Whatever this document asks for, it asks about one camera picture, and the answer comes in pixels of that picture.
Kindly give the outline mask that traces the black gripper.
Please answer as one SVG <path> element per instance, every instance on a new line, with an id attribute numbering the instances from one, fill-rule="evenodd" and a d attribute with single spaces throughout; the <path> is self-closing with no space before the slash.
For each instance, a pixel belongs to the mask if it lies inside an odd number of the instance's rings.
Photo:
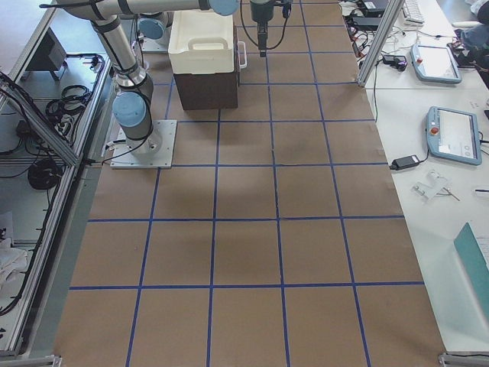
<path id="1" fill-rule="evenodd" d="M 267 56 L 267 36 L 268 36 L 268 22 L 261 21 L 257 23 L 257 47 L 260 57 Z"/>

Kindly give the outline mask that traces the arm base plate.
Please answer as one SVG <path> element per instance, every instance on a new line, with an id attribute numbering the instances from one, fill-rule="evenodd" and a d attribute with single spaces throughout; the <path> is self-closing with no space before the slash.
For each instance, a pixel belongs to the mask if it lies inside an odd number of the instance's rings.
<path id="1" fill-rule="evenodd" d="M 168 50 L 173 12 L 158 12 L 141 14 L 138 20 L 138 30 L 142 36 L 144 52 L 157 53 Z"/>
<path id="2" fill-rule="evenodd" d="M 115 159 L 109 164 L 114 169 L 151 169 L 171 168 L 173 162 L 174 143 L 176 138 L 176 120 L 153 120 L 154 130 L 148 140 L 138 149 L 130 152 L 138 146 L 135 141 L 125 141 L 125 133 L 122 128 L 118 131 L 118 140 L 124 140 L 116 144 L 114 149 Z"/>

